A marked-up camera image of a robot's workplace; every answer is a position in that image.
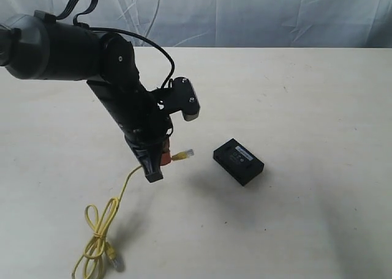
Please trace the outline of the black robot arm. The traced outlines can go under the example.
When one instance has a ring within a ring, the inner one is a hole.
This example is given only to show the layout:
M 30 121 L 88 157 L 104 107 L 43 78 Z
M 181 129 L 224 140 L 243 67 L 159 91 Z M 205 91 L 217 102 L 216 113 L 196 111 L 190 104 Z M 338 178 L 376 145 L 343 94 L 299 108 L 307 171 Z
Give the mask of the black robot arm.
M 21 80 L 85 81 L 122 130 L 149 182 L 163 178 L 169 116 L 141 84 L 132 44 L 112 31 L 16 15 L 1 25 L 1 66 Z

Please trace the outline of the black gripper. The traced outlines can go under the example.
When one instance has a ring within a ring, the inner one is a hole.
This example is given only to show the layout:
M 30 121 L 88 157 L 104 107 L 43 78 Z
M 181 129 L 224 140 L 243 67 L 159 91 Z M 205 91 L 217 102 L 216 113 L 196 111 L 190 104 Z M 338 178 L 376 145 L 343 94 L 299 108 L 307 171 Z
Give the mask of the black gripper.
M 161 165 L 171 162 L 170 116 L 161 110 L 152 92 L 134 90 L 129 100 L 130 110 L 124 124 L 127 144 L 134 153 L 149 183 L 163 179 Z

